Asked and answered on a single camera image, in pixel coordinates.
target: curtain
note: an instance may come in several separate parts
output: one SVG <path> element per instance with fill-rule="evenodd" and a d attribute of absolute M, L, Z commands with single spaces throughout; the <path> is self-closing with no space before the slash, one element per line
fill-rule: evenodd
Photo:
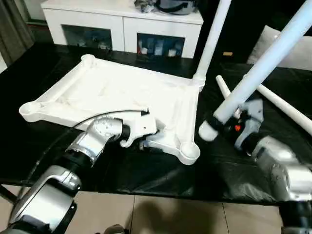
<path fill-rule="evenodd" d="M 0 0 L 0 52 L 12 64 L 34 44 L 33 36 L 14 0 Z"/>

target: table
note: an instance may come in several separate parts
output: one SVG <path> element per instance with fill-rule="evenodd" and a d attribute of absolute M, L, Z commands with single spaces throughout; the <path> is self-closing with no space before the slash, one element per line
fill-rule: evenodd
<path fill-rule="evenodd" d="M 83 54 L 191 78 L 195 65 L 186 58 L 148 58 L 124 52 L 35 44 L 12 66 L 0 74 L 3 111 L 0 183 L 20 185 L 36 159 L 66 129 L 45 121 L 26 122 L 18 113 L 25 102 L 35 100 L 79 63 Z M 250 68 L 247 64 L 224 63 L 210 69 L 207 83 L 199 95 L 196 128 L 207 111 L 223 101 L 215 81 L 221 74 L 230 89 Z M 291 105 L 312 117 L 309 105 L 312 72 L 278 68 L 265 85 Z M 251 98 L 258 98 L 255 93 Z M 288 144 L 299 160 L 311 165 L 312 137 L 273 104 L 264 99 L 265 121 L 260 131 Z M 78 130 L 58 144 L 40 164 L 31 183 L 68 147 Z M 274 204 L 269 184 L 260 169 L 244 153 L 238 152 L 222 136 L 207 143 L 198 134 L 195 142 L 201 156 L 192 166 L 181 164 L 175 156 L 141 152 L 137 145 L 128 149 L 117 143 L 107 145 L 92 171 L 83 180 L 83 189 L 100 193 L 155 195 L 206 201 Z"/>

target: cabinet glass door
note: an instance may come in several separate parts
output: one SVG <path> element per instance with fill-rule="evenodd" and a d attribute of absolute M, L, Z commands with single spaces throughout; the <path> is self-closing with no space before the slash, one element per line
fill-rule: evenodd
<path fill-rule="evenodd" d="M 80 47 L 112 49 L 112 36 L 110 29 L 92 28 L 73 25 L 62 25 L 68 45 Z"/>
<path fill-rule="evenodd" d="M 181 57 L 185 38 L 137 33 L 137 53 Z"/>

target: white pipe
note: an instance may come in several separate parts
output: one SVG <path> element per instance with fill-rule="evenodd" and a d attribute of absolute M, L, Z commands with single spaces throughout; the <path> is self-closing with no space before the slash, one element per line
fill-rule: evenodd
<path fill-rule="evenodd" d="M 211 59 L 213 57 L 216 44 L 219 40 L 219 36 L 228 13 L 232 0 L 220 0 L 218 8 L 215 13 L 214 21 L 211 25 L 209 35 L 205 44 L 204 51 L 200 58 L 197 71 L 193 76 L 193 79 L 205 85 L 206 73 L 208 71 Z"/>
<path fill-rule="evenodd" d="M 215 80 L 218 83 L 218 86 L 220 88 L 220 91 L 221 91 L 224 99 L 226 99 L 231 94 L 231 91 L 230 91 L 229 87 L 226 85 L 226 83 L 225 83 L 225 81 L 224 81 L 224 79 L 223 79 L 223 77 L 221 75 L 216 76 Z M 240 118 L 240 111 L 239 111 L 239 109 L 237 109 L 235 111 L 233 116 L 235 118 L 237 118 L 237 119 Z"/>
<path fill-rule="evenodd" d="M 311 26 L 312 0 L 306 0 L 275 42 L 214 112 L 214 117 L 225 124 L 239 105 L 250 97 Z M 207 121 L 200 126 L 199 134 L 207 141 L 214 140 L 217 136 L 217 132 L 208 125 Z"/>
<path fill-rule="evenodd" d="M 231 93 L 231 91 L 229 90 L 222 76 L 218 75 L 215 79 L 220 87 L 220 90 L 224 98 L 226 98 Z M 296 108 L 291 106 L 288 102 L 286 102 L 284 99 L 282 99 L 281 97 L 273 93 L 270 89 L 263 86 L 262 84 L 260 84 L 257 90 L 259 91 L 259 93 L 265 96 L 270 102 L 272 102 L 282 112 L 284 112 L 290 118 L 292 118 L 293 121 L 295 121 L 298 125 L 300 125 L 304 130 L 306 130 L 312 136 L 312 120 L 310 120 L 300 111 L 298 111 Z"/>
<path fill-rule="evenodd" d="M 262 84 L 257 90 L 312 136 L 312 120 Z"/>

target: black cable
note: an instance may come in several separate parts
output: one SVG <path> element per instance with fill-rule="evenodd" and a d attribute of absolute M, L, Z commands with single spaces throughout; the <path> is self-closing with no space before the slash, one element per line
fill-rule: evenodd
<path fill-rule="evenodd" d="M 17 195 L 17 199 L 16 201 L 14 202 L 13 204 L 13 207 L 12 207 L 12 210 L 11 210 L 11 213 L 10 213 L 10 218 L 9 218 L 9 221 L 11 220 L 12 218 L 12 213 L 13 213 L 13 210 L 15 209 L 17 203 L 20 201 L 23 193 L 24 193 L 24 190 L 25 190 L 25 187 L 26 185 L 29 183 L 31 177 L 33 176 L 34 172 L 36 171 L 37 167 L 39 166 L 39 164 L 42 162 L 42 160 L 45 158 L 46 154 L 63 138 L 65 137 L 67 134 L 69 134 L 74 128 L 80 126 L 81 124 L 91 120 L 91 119 L 94 119 L 94 118 L 97 118 L 97 117 L 101 117 L 103 115 L 108 115 L 108 114 L 113 114 L 113 113 L 120 113 L 120 112 L 142 112 L 142 113 L 148 113 L 148 111 L 144 111 L 144 110 L 120 110 L 120 111 L 109 111 L 109 112 L 106 112 L 106 113 L 101 113 L 101 114 L 97 114 L 95 116 L 91 116 L 83 121 L 80 121 L 79 123 L 75 124 L 73 127 L 70 127 L 69 129 L 67 129 L 66 131 L 64 131 L 64 133 L 60 136 L 58 136 L 46 149 L 45 151 L 43 151 L 43 153 L 41 154 L 40 158 L 36 161 L 34 167 L 31 169 L 30 173 L 28 174 L 26 180 L 24 180 L 22 182 L 22 187 L 20 188 L 19 190 L 19 193 Z"/>

